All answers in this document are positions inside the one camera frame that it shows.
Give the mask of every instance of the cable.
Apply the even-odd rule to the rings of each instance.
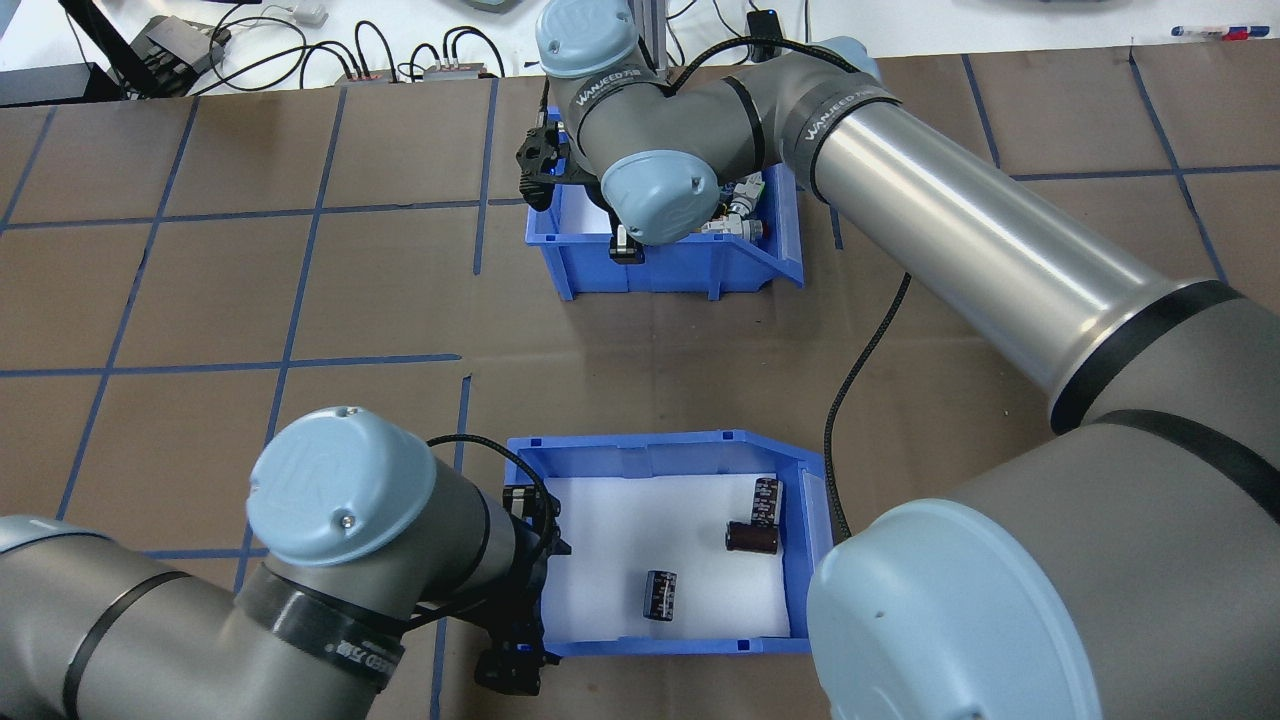
[[[538,544],[534,546],[534,552],[535,553],[541,553],[541,551],[544,551],[548,547],[550,547],[550,543],[552,543],[552,539],[553,539],[552,532],[550,532],[552,530],[552,512],[553,512],[552,506],[554,505],[556,497],[550,493],[550,491],[547,489],[547,483],[543,482],[541,475],[539,475],[538,471],[534,470],[529,465],[529,462],[525,462],[525,460],[521,456],[518,456],[515,452],[507,450],[506,446],[499,445],[499,443],[497,443],[497,442],[494,442],[494,441],[492,441],[492,439],[489,439],[486,437],[483,437],[483,436],[474,436],[474,434],[468,434],[468,433],[454,433],[454,434],[448,434],[448,436],[434,437],[434,438],[426,441],[426,446],[428,447],[435,447],[438,445],[445,445],[445,443],[451,443],[451,442],[470,442],[470,443],[475,443],[475,445],[480,445],[480,446],[488,447],[489,450],[492,450],[492,451],[497,452],[498,455],[502,455],[503,457],[506,457],[507,460],[509,460],[512,465],[515,465],[516,468],[518,468],[521,473],[524,473],[525,475],[529,477],[530,480],[532,480],[534,489],[536,489],[538,495],[541,496],[541,498],[543,498],[543,512],[541,512],[541,518],[539,518],[539,521],[538,521]]]
[[[448,618],[451,615],[457,615],[458,612],[463,612],[463,611],[466,611],[466,610],[468,610],[468,609],[471,609],[471,607],[474,607],[474,606],[476,606],[476,605],[479,605],[479,603],[489,600],[489,597],[492,597],[494,594],[494,591],[497,591],[502,585],[507,584],[512,578],[520,578],[525,573],[531,573],[532,569],[534,569],[534,565],[538,562],[538,559],[543,555],[543,552],[548,547],[550,547],[550,543],[554,539],[554,534],[552,533],[552,527],[553,527],[552,525],[552,512],[553,512],[553,506],[556,503],[556,496],[553,496],[547,489],[547,483],[543,482],[541,475],[539,475],[538,471],[534,470],[529,465],[529,462],[525,462],[525,460],[522,457],[520,457],[518,455],[516,455],[511,450],[507,450],[504,446],[502,446],[502,445],[499,445],[499,443],[497,443],[497,442],[494,442],[494,441],[492,441],[492,439],[489,439],[486,437],[474,436],[474,434],[468,434],[468,433],[456,433],[456,434],[434,437],[434,438],[426,441],[426,446],[428,447],[435,447],[435,446],[447,445],[447,443],[451,443],[451,442],[470,442],[470,443],[475,443],[475,445],[480,445],[480,446],[488,447],[489,450],[493,450],[494,452],[497,452],[497,454],[502,455],[503,457],[506,457],[507,460],[509,460],[513,465],[516,465],[516,468],[520,469],[521,473],[524,473],[525,475],[529,477],[529,479],[534,483],[534,489],[543,498],[543,512],[541,512],[541,518],[539,518],[539,523],[538,523],[539,524],[539,528],[538,528],[538,543],[529,552],[529,555],[522,559],[522,562],[520,562],[518,565],[517,564],[512,564],[512,570],[509,573],[507,573],[506,575],[503,575],[500,578],[495,578],[494,580],[492,580],[489,583],[485,583],[483,585],[475,587],[475,588],[472,588],[472,589],[470,589],[470,591],[467,591],[467,592],[465,592],[465,593],[454,597],[452,601],[447,602],[445,605],[442,605],[440,607],[429,609],[429,607],[424,607],[421,605],[417,606],[419,615],[408,621],[408,629],[410,630],[421,628],[424,625],[429,625],[429,624],[435,623],[436,620],[439,620],[442,618]]]
[[[378,33],[379,40],[383,41],[383,49],[387,50],[387,64],[390,65],[389,72],[392,73],[392,82],[396,82],[396,55],[392,55],[392,44],[387,42],[387,36],[383,35],[381,28],[375,26],[370,20],[360,20],[356,23],[356,56],[360,58],[360,69],[365,72],[365,77],[369,76],[369,63],[365,61],[365,51],[360,47],[360,28],[367,27]]]
[[[435,49],[435,46],[431,45],[430,42],[420,42],[417,45],[417,47],[415,47],[413,51],[410,53],[410,55],[408,55],[408,64],[410,65],[413,65],[413,64],[417,63],[417,54],[421,53],[422,50],[430,50],[431,51],[431,56],[435,58],[435,64],[436,65],[440,64],[440,53]],[[426,68],[422,68],[422,77],[426,77]]]
[[[219,33],[221,33],[223,29],[229,29],[229,28],[232,28],[232,27],[234,27],[237,24],[243,24],[243,23],[247,23],[247,22],[251,22],[251,20],[257,20],[253,24],[253,27],[257,27],[257,24],[260,24],[261,20],[269,20],[269,22],[278,23],[278,24],[282,24],[284,27],[288,27],[289,29],[292,29],[292,31],[294,31],[294,32],[298,33],[298,37],[302,41],[301,46],[291,49],[291,50],[287,50],[283,54],[271,55],[270,58],[264,59],[264,60],[259,60],[257,63],[252,63],[250,65],[246,65],[244,68],[242,68],[241,70],[238,70],[236,73],[232,73],[230,76],[224,76],[221,73],[221,70],[218,69],[219,63],[215,63],[214,65],[210,67],[210,69],[214,72],[214,76],[218,77],[218,82],[215,82],[214,85],[210,85],[210,86],[205,87],[204,90],[201,90],[200,92],[192,94],[192,95],[204,94],[209,88],[218,87],[219,85],[225,85],[225,86],[228,86],[230,88],[239,90],[241,92],[255,92],[255,91],[259,91],[259,90],[266,90],[269,87],[274,87],[274,86],[284,82],[285,79],[288,79],[289,76],[292,76],[296,70],[298,70],[302,67],[303,55],[298,55],[298,59],[293,63],[293,65],[288,69],[288,72],[285,72],[283,76],[280,76],[279,78],[276,78],[276,79],[274,79],[274,81],[271,81],[269,83],[260,85],[260,86],[256,86],[256,87],[243,87],[243,86],[239,86],[239,85],[236,85],[236,83],[230,82],[232,78],[239,77],[241,74],[244,73],[244,70],[248,70],[251,68],[261,67],[261,65],[266,64],[268,60],[275,60],[275,59],[283,58],[288,53],[301,53],[301,51],[306,50],[306,47],[307,47],[307,35],[305,32],[302,32],[302,28],[300,28],[298,26],[296,26],[296,24],[293,24],[291,22],[282,20],[280,18],[270,18],[270,17],[266,17],[266,15],[257,15],[257,17],[253,17],[253,18],[241,18],[239,20],[233,20],[233,22],[228,23],[227,20],[230,19],[232,13],[234,13],[236,10],[239,10],[244,5],[246,5],[246,3],[239,3],[237,5],[233,5],[232,9],[227,10],[227,13],[221,17],[221,19],[218,20],[218,24],[214,26],[214,29],[210,31],[210,33],[209,33],[209,54],[210,55],[214,54],[214,45],[216,42],[216,38],[218,38]]]
[[[669,20],[669,19],[667,20],[667,33],[668,33],[668,35],[671,35],[671,38],[672,38],[673,41],[676,41],[676,50],[678,50],[678,51],[680,51],[680,63],[678,63],[678,64],[680,64],[680,65],[684,65],[684,64],[685,64],[685,61],[686,61],[686,58],[685,58],[685,46],[684,46],[684,45],[681,45],[681,44],[680,44],[680,38],[678,38],[678,37],[676,37],[676,31],[675,31],[675,28],[672,28],[672,27],[671,27],[671,20]],[[671,53],[667,53],[667,56],[668,56],[668,58],[671,58]],[[675,61],[675,60],[676,60],[675,58],[671,58],[671,60],[672,60],[672,63],[671,63],[671,64],[673,64],[673,65],[675,65],[675,64],[677,64],[677,63]]]
[[[906,299],[906,291],[910,287],[911,273],[902,273],[902,283],[897,287],[893,302],[890,304],[888,311],[884,313],[884,319],[876,328],[876,334],[867,341],[863,354],[858,356],[854,366],[849,370],[849,375],[845,377],[845,382],[841,383],[840,391],[836,393],[836,400],[831,404],[831,410],[827,413],[827,424],[822,428],[822,462],[827,470],[827,501],[831,503],[831,512],[836,518],[837,543],[849,539],[852,537],[852,533],[849,530],[849,519],[845,518],[845,506],[840,503],[840,489],[836,487],[836,464],[831,457],[831,433],[836,429],[836,415],[840,413],[840,406],[845,402],[845,396],[849,395],[849,388],[858,379],[858,374],[863,372],[863,366],[867,365],[867,360],[876,351],[881,338],[888,332],[888,327],[893,324],[897,309],[902,306],[902,300]]]
[[[690,3],[687,5],[685,5],[680,12],[677,12],[673,15],[667,15],[667,19],[668,20],[673,20],[673,19],[678,18],[680,15],[684,15],[685,13],[687,13],[690,10],[690,8],[692,8],[696,4],[698,4],[698,0],[690,0]]]
[[[498,51],[498,46],[493,44],[493,40],[489,40],[488,35],[475,28],[465,28],[453,36],[449,51],[453,54],[454,61],[458,59],[458,41],[468,35],[474,35],[480,40],[484,40],[485,45],[489,46],[489,50],[493,50],[494,59],[498,60],[498,74],[507,77],[507,67],[502,63],[502,53]]]
[[[637,45],[640,45],[640,55],[644,58],[645,67],[653,72],[658,72],[658,63],[653,60],[653,55],[649,53],[649,44],[644,41],[643,35],[637,38]]]
[[[84,46],[81,45],[79,33],[76,32],[76,24],[72,23],[72,14],[70,13],[63,13],[63,14],[67,15],[67,27],[72,29],[72,37],[76,38],[76,47],[78,47],[81,51],[81,60],[83,60],[84,64],[88,65],[88,56],[84,55]]]
[[[330,45],[339,45],[340,46],[342,44],[334,41],[334,40],[324,40],[321,42],[316,42],[315,45],[307,47],[306,54],[302,56],[302,67],[298,68],[298,90],[306,90],[307,63],[311,61],[311,55],[314,55],[316,50],[326,50],[334,58],[338,58],[338,61],[342,63],[342,74],[347,79],[352,79],[351,78],[351,65],[348,65],[347,60],[344,60],[342,58],[342,53],[338,53],[337,50],[334,50],[333,47],[330,47]]]
[[[212,90],[215,87],[219,87],[219,86],[223,86],[223,85],[228,85],[228,86],[236,87],[236,86],[230,85],[230,81],[238,78],[239,76],[242,76],[242,74],[244,74],[244,73],[247,73],[247,72],[250,72],[252,69],[257,69],[257,68],[260,68],[260,67],[270,63],[271,60],[279,60],[280,58],[283,58],[283,56],[285,56],[285,55],[288,55],[291,53],[305,53],[310,47],[311,47],[310,45],[302,45],[300,47],[289,47],[288,50],[280,50],[279,53],[276,53],[274,55],[268,55],[266,58],[262,58],[261,60],[259,60],[256,63],[251,63],[248,65],[244,65],[243,68],[236,70],[234,73],[227,76],[223,79],[219,79],[215,83],[211,83],[211,85],[207,85],[205,87],[201,87],[196,92],[192,92],[191,95],[188,95],[188,97],[195,97],[197,95],[204,95],[204,94],[209,92],[210,90]],[[298,65],[301,67],[301,64],[302,64],[302,56],[300,55],[298,56]],[[276,82],[274,82],[271,85],[278,85],[279,82],[280,81],[276,81]]]
[[[454,26],[444,31],[444,36],[440,38],[440,51],[444,53],[445,60],[448,60],[449,58],[457,59],[457,44],[454,44],[454,54],[453,55],[449,54],[449,37],[453,36],[454,32],[462,32],[465,29],[474,29],[476,32],[481,32],[480,28],[477,28],[476,26]]]
[[[413,68],[417,68],[417,69],[422,70],[422,73],[421,74],[413,74]],[[396,63],[396,69],[399,70],[399,74],[407,77],[410,82],[417,82],[417,81],[425,78],[426,77],[426,70],[428,70],[428,68],[424,68],[422,65],[419,65],[417,63]]]
[[[733,26],[728,24],[728,22],[724,20],[724,13],[721,13],[719,9],[719,0],[712,0],[712,6],[716,8],[716,17],[721,19],[721,24],[724,26],[724,29],[733,33],[733,37],[742,37],[741,32],[733,29]]]
[[[351,63],[351,74],[356,74],[358,72],[358,69],[360,69],[360,60],[356,58],[356,54],[351,51],[351,47],[347,47],[347,45],[344,42],[340,42],[338,40],[321,40],[320,42],[316,42],[315,45],[316,46],[328,45],[328,46],[333,46],[333,47],[342,47],[342,51],[347,54],[347,60]]]
[[[275,5],[275,4],[271,4],[271,5],[265,5],[265,6],[262,8],[262,12],[261,12],[261,13],[259,14],[259,17],[257,17],[257,18],[248,18],[248,19],[261,19],[261,18],[264,18],[264,17],[266,15],[266,12],[268,12],[268,10],[271,10],[271,9],[275,9],[275,10],[283,10],[283,12],[285,12],[285,13],[289,13],[289,15],[291,15],[291,17],[292,17],[292,14],[293,14],[293,10],[291,10],[291,9],[285,8],[284,5]],[[253,24],[251,24],[251,26],[248,26],[248,27],[257,27],[257,23],[253,23]]]
[[[700,68],[703,63],[709,60],[712,56],[718,55],[719,53],[723,53],[726,50],[732,50],[733,47],[741,47],[744,45],[769,45],[773,47],[785,47],[787,50],[799,53],[801,55],[808,55],[810,58],[826,60],[832,65],[836,65],[837,68],[845,70],[846,73],[858,72],[858,68],[854,67],[849,60],[841,58],[840,55],[832,53],[831,50],[827,50],[826,47],[804,45],[803,42],[796,42],[794,40],[780,40],[776,37],[749,35],[746,37],[733,37],[723,42],[717,42],[716,45],[708,47],[705,53],[694,58],[694,61],[690,63],[689,67],[686,67],[682,73],[680,73],[680,77],[676,78],[676,82],[671,83],[671,92],[676,94],[677,91],[680,91],[680,88],[684,87],[686,82],[689,82],[689,77],[694,74],[694,70]]]

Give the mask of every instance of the silver arm tube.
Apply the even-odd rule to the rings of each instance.
[[[1028,378],[1056,395],[1164,278],[897,105],[850,113],[818,191]]]

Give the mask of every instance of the blue joint cover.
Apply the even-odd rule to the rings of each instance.
[[[627,233],[645,245],[687,237],[719,202],[716,172],[701,158],[678,150],[628,155],[605,170],[600,187]]]
[[[852,37],[832,37],[831,40],[815,42],[814,45],[831,50],[836,55],[849,60],[849,63],[859,70],[873,76],[878,81],[884,79],[879,74],[879,64],[876,63],[876,59],[867,53],[867,46]]]
[[[68,525],[60,520],[50,520],[35,515],[9,515],[8,518],[0,518],[0,553],[61,536],[106,537],[102,533],[95,533],[93,530]]]
[[[640,38],[626,0],[552,0],[535,33],[543,69],[557,78],[607,70]]]
[[[360,407],[317,410],[259,456],[248,521],[285,562],[349,562],[404,532],[431,497],[435,477],[435,456],[411,433]]]

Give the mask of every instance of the capacitor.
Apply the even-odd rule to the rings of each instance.
[[[668,570],[649,570],[644,588],[644,616],[649,620],[671,623],[676,619],[676,574]]]
[[[778,529],[748,523],[730,523],[724,530],[724,550],[778,553]]]

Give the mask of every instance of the blue tape line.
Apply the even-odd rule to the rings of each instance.
[[[484,164],[480,167],[480,211],[476,215],[476,250],[471,260],[471,273],[479,275],[484,263],[485,208],[489,205],[489,169],[493,164],[493,126],[498,117],[498,81],[489,81],[489,119],[484,131]]]
[[[402,205],[344,205],[342,208],[325,208],[325,215],[342,215],[344,213],[387,213],[389,210],[443,210],[448,208],[475,208],[480,200],[443,200],[439,202],[404,202]]]
[[[152,560],[236,560],[239,557],[239,548],[220,550],[145,550],[142,555]]]
[[[302,210],[248,210],[244,213],[207,213],[204,215],[169,215],[165,218],[164,223],[197,223],[201,220],[246,220],[251,218],[296,218],[298,215],[310,215],[315,213],[314,209]]]
[[[471,375],[462,378],[462,391],[458,396],[458,433],[467,432],[467,415],[471,409]],[[462,473],[465,443],[453,443],[453,469]],[[435,662],[431,665],[431,708],[430,719],[440,720],[440,692],[444,689],[444,646],[448,639],[448,619],[435,623]]]
[[[991,129],[991,118],[987,115],[987,104],[982,100],[982,88],[978,86],[978,74],[973,72],[973,61],[969,54],[960,55],[964,63],[964,74],[969,77],[969,90],[973,92],[973,102],[978,106],[978,120],[982,122],[982,132],[987,136],[987,149],[991,150],[991,161],[1000,167],[1000,147],[996,146],[996,133]]]
[[[1226,173],[1275,173],[1280,165],[1226,165],[1221,168],[1183,168],[1184,176],[1217,176]]]
[[[41,223],[10,223],[9,229],[27,231],[44,228],[100,228],[106,225],[145,225],[154,218],[108,218],[101,220],[46,220]]]
[[[186,373],[239,373],[275,370],[279,363],[212,363],[207,365],[156,365],[151,368],[111,368],[109,375],[178,375]]]
[[[84,462],[84,452],[88,450],[88,438],[93,434],[93,424],[97,421],[97,413],[102,407],[102,397],[106,395],[106,382],[110,370],[115,368],[115,357],[120,352],[120,343],[124,341],[124,331],[129,325],[129,316],[133,314],[133,304],[142,287],[142,275],[147,270],[147,261],[151,258],[151,249],[155,246],[156,233],[160,232],[160,217],[169,204],[173,193],[173,183],[178,178],[178,168],[182,165],[182,155],[187,151],[187,141],[191,140],[191,128],[196,124],[196,110],[200,109],[200,97],[191,101],[191,110],[187,113],[187,124],[182,129],[182,138],[178,141],[178,151],[174,154],[173,164],[169,167],[169,177],[165,179],[164,192],[160,195],[160,205],[156,208],[155,218],[151,220],[151,231],[147,233],[147,243],[142,249],[142,261],[133,274],[133,287],[129,288],[129,297],[124,302],[124,311],[120,314],[120,324],[115,329],[115,340],[111,341],[111,351],[106,356],[106,368],[101,382],[97,383],[97,392],[93,395],[93,404],[88,410],[88,419],[84,421],[84,432],[81,433],[79,445],[76,447],[76,460],[72,461],[72,470],[67,477],[67,487],[63,489],[63,498],[58,503],[56,519],[67,518],[67,509],[72,502],[72,493],[76,491],[76,482],[79,479],[81,465]]]
[[[840,229],[840,213],[831,209],[831,234],[836,238],[836,250],[845,249],[845,233]]]
[[[36,167],[36,158],[40,156],[40,149],[45,146],[45,138],[49,137],[49,128],[54,124],[55,113],[58,113],[58,105],[50,106],[49,113],[45,115],[45,124],[40,126],[40,135],[36,136],[36,143],[31,146],[31,155],[27,156],[27,164],[23,165],[22,174],[18,176],[18,184],[13,186],[13,196],[9,197],[9,205],[4,209],[4,217],[0,217],[0,232],[4,232],[9,227],[13,211],[18,209],[18,199],[22,196],[22,188],[27,187],[31,170]]]
[[[1147,108],[1151,124],[1155,126],[1156,135],[1160,136],[1160,145],[1164,146],[1165,155],[1169,156],[1169,164],[1174,169],[1174,178],[1178,181],[1178,188],[1183,192],[1183,201],[1187,202],[1187,209],[1190,210],[1192,218],[1196,220],[1196,229],[1201,233],[1201,242],[1204,245],[1204,251],[1208,252],[1210,263],[1213,264],[1213,272],[1217,273],[1217,279],[1225,283],[1228,282],[1226,270],[1222,268],[1222,261],[1219,260],[1217,251],[1213,249],[1213,241],[1208,236],[1208,227],[1204,224],[1204,219],[1201,218],[1199,210],[1196,209],[1196,200],[1192,197],[1190,187],[1187,186],[1187,178],[1178,164],[1178,155],[1174,154],[1174,145],[1169,140],[1169,133],[1165,132],[1165,124],[1160,122],[1156,105],[1151,101],[1151,94],[1147,92],[1147,83],[1142,79],[1142,69],[1138,68],[1138,60],[1133,56],[1133,53],[1129,53],[1129,69],[1133,72],[1133,79],[1138,85],[1138,95],[1142,96],[1142,104]]]
[[[1096,173],[1028,173],[1009,176],[1015,181],[1057,181],[1057,179],[1112,179],[1112,178],[1167,178],[1172,170],[1100,170]]]
[[[333,129],[329,131],[329,147],[325,150],[324,172],[320,173],[320,187],[316,190],[316,202],[311,208],[311,227],[307,231],[307,246],[302,254],[302,268],[298,270],[298,287],[293,293],[293,311],[289,314],[289,331],[284,336],[284,352],[280,356],[279,374],[275,377],[275,393],[271,396],[271,413],[266,420],[266,437],[262,446],[275,437],[275,427],[280,420],[280,404],[284,401],[284,383],[289,375],[289,364],[293,357],[293,341],[298,334],[298,318],[302,316],[302,299],[307,292],[307,277],[311,274],[311,258],[315,255],[316,233],[320,229],[320,218],[324,215],[324,199],[329,191],[329,176],[333,173],[333,158],[338,150],[338,132],[342,129],[342,113],[347,108],[347,87],[338,91],[338,108],[334,110]],[[253,542],[253,529],[244,523],[244,536],[241,538],[239,564],[236,568],[236,583],[233,589],[239,592],[244,585],[244,570],[248,566],[250,550]]]
[[[434,355],[385,355],[369,357],[317,357],[292,360],[291,368],[346,368],[351,365],[412,365],[419,363],[454,363],[456,352]],[[49,368],[35,370],[0,370],[0,378],[78,378],[91,375],[179,375],[198,373],[241,373],[246,370],[279,370],[280,363],[212,363],[207,365],[155,365],[140,368]]]
[[[0,378],[81,378],[101,375],[102,368],[55,368],[49,370],[0,370]]]
[[[321,357],[316,360],[291,360],[289,368],[343,368],[347,365],[411,365],[417,363],[453,363],[461,355],[440,352],[435,355],[385,355],[378,357]]]

